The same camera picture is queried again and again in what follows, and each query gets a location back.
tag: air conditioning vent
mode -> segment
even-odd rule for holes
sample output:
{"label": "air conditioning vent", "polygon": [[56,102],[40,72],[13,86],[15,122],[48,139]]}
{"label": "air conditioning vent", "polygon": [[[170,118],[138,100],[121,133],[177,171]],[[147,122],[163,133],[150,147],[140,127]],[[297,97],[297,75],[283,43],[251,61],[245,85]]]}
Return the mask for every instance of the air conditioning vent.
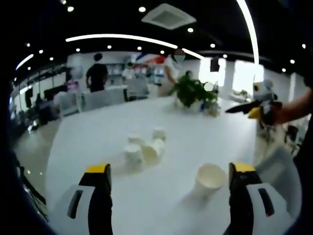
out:
{"label": "air conditioning vent", "polygon": [[186,12],[164,3],[148,12],[141,21],[173,30],[187,24],[192,24],[197,20]]}

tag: black t-shirt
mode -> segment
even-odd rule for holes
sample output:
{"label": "black t-shirt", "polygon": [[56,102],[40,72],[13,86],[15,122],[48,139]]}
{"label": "black t-shirt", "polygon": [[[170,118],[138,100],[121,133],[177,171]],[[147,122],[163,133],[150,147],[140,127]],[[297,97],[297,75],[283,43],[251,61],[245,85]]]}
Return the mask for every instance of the black t-shirt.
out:
{"label": "black t-shirt", "polygon": [[107,66],[104,64],[94,64],[88,69],[86,77],[90,77],[90,88],[104,87],[106,80],[105,76],[108,75]]}
{"label": "black t-shirt", "polygon": [[[313,78],[312,79],[304,79],[304,83],[307,87],[313,89]],[[313,113],[313,100],[311,101],[311,111]],[[306,132],[305,138],[303,140],[302,146],[299,150],[299,153],[294,158],[295,163],[297,164],[298,170],[300,171],[299,174],[302,174],[301,170],[304,170],[306,167],[309,169],[310,164],[308,164],[309,160],[313,157],[313,118],[310,119],[308,130]]]}

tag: person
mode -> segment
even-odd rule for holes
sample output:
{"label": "person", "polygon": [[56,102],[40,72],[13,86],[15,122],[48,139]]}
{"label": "person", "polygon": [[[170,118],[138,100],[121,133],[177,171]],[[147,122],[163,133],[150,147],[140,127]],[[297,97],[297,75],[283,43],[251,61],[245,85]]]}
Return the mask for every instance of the person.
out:
{"label": "person", "polygon": [[53,97],[53,112],[58,114],[60,112],[60,104],[61,104],[61,97],[66,95],[66,92],[59,92],[54,95]]}
{"label": "person", "polygon": [[[274,114],[275,124],[284,124],[296,119],[305,117],[313,112],[313,78],[305,79],[307,85],[306,92],[298,99],[283,104],[281,109],[275,106],[271,107]],[[312,156],[313,147],[311,146],[313,139],[313,118],[310,119],[308,130],[299,149],[298,154],[294,157],[293,162],[297,167],[298,174],[302,185],[302,207],[299,218],[296,223],[288,231],[288,235],[307,234],[309,230],[309,218],[312,217],[310,211],[310,199],[312,196]]]}
{"label": "person", "polygon": [[93,57],[95,64],[92,65],[86,73],[86,85],[90,88],[90,92],[98,92],[104,90],[105,83],[108,79],[108,69],[104,64],[100,64],[102,54],[97,53]]}
{"label": "person", "polygon": [[174,54],[169,54],[164,61],[164,79],[158,89],[159,96],[169,95],[171,89],[177,82],[180,69],[181,66],[174,58]]}
{"label": "person", "polygon": [[133,63],[129,62],[126,66],[125,66],[125,69],[123,70],[123,73],[122,73],[122,77],[123,77],[123,80],[126,81],[126,80],[130,80],[132,78],[135,77],[135,71],[133,69]]}

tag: white pillar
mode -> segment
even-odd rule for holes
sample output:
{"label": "white pillar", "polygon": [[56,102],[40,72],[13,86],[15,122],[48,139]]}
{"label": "white pillar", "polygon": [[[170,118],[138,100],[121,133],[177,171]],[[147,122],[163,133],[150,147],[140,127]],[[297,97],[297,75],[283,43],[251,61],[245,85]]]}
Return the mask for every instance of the white pillar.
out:
{"label": "white pillar", "polygon": [[234,73],[235,73],[235,62],[227,61],[224,86],[221,87],[221,96],[223,98],[229,99],[229,95],[232,94]]}
{"label": "white pillar", "polygon": [[288,96],[289,102],[294,100],[294,91],[295,91],[296,79],[297,79],[297,74],[294,72],[290,76],[290,87],[289,87],[289,96]]}

